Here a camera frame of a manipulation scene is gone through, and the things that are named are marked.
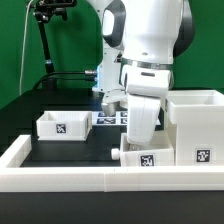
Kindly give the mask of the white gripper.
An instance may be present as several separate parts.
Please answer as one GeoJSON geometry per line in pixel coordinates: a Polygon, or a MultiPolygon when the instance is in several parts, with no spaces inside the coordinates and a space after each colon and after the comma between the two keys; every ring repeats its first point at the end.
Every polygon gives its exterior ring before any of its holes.
{"type": "Polygon", "coordinates": [[[159,98],[128,96],[127,141],[148,146],[154,134],[161,107],[159,98]]]}

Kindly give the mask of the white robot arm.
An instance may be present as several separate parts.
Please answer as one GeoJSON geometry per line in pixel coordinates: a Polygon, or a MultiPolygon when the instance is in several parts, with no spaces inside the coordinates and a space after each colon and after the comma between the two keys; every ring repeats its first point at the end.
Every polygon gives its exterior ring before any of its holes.
{"type": "Polygon", "coordinates": [[[192,43],[189,0],[86,0],[101,20],[103,58],[93,89],[108,115],[128,109],[127,141],[150,144],[161,101],[173,86],[172,64],[192,43]]]}

